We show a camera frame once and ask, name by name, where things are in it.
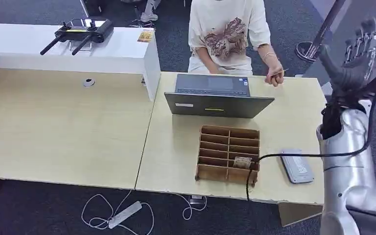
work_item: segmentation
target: laptop lid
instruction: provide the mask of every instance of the laptop lid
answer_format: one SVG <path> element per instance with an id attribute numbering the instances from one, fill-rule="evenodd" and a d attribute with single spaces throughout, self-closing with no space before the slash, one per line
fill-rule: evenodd
<path id="1" fill-rule="evenodd" d="M 165 93 L 173 114 L 228 118 L 254 118 L 274 98 Z"/>

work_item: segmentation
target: laptop keyboard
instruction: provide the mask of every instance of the laptop keyboard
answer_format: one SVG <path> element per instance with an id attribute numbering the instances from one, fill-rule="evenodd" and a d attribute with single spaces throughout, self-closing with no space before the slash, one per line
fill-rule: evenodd
<path id="1" fill-rule="evenodd" d="M 207 91 L 207 90 L 195 90 L 195 89 L 184 89 L 179 88 L 178 93 L 183 94 L 214 94 L 214 95 L 247 95 L 246 92 L 242 91 Z"/>

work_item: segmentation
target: black cable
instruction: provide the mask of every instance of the black cable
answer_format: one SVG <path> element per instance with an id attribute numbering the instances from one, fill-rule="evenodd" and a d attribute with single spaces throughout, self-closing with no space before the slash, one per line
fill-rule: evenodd
<path id="1" fill-rule="evenodd" d="M 249 174 L 247 175 L 247 181 L 246 181 L 246 194 L 247 194 L 247 201 L 250 201 L 249 197 L 249 180 L 250 176 L 253 171 L 252 165 L 259 164 L 261 160 L 265 158 L 270 157 L 310 157 L 310 158 L 328 158 L 328 157 L 344 157 L 344 156 L 354 156 L 358 155 L 362 152 L 364 152 L 368 146 L 370 146 L 371 140 L 372 140 L 372 132 L 373 132 L 373 114 L 374 114 L 374 108 L 376 107 L 376 94 L 374 95 L 373 101 L 371 103 L 371 110 L 370 110 L 370 116 L 368 118 L 368 133 L 367 133 L 367 140 L 365 141 L 362 148 L 360 148 L 357 151 L 354 152 L 348 152 L 348 153 L 328 153 L 328 154 L 296 154 L 296 153 L 275 153 L 275 154 L 267 154 L 259 158 L 257 161 L 253 161 L 252 164 L 250 164 L 250 170 Z"/>

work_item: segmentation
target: laptop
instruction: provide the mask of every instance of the laptop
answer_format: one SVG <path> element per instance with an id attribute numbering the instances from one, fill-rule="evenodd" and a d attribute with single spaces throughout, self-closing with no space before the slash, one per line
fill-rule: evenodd
<path id="1" fill-rule="evenodd" d="M 247 77 L 197 74 L 179 74 L 165 98 L 173 114 L 228 118 L 254 118 L 274 100 L 250 96 Z"/>

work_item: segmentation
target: white t-shirt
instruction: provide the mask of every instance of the white t-shirt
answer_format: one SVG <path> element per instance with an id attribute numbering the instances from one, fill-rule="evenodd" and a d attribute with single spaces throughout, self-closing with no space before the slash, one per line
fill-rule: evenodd
<path id="1" fill-rule="evenodd" d="M 247 33 L 254 49 L 270 44 L 263 0 L 192 0 L 188 43 L 193 52 L 206 47 L 217 65 L 251 70 Z"/>

